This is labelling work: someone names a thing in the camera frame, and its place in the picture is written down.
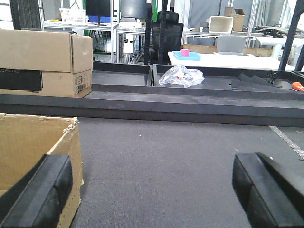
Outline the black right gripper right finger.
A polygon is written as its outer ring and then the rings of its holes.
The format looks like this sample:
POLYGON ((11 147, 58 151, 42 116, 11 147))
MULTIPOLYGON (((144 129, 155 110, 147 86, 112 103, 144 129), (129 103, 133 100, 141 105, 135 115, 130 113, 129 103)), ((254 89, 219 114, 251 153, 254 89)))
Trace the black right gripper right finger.
POLYGON ((251 227, 304 226, 304 178, 270 157, 236 154, 232 186, 251 227))

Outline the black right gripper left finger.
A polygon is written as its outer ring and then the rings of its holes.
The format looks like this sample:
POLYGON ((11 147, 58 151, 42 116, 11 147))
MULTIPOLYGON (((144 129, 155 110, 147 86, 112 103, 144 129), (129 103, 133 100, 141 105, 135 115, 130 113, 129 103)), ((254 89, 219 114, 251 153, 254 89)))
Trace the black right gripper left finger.
POLYGON ((73 187, 69 155, 46 155, 0 198, 2 228, 55 228, 73 187))

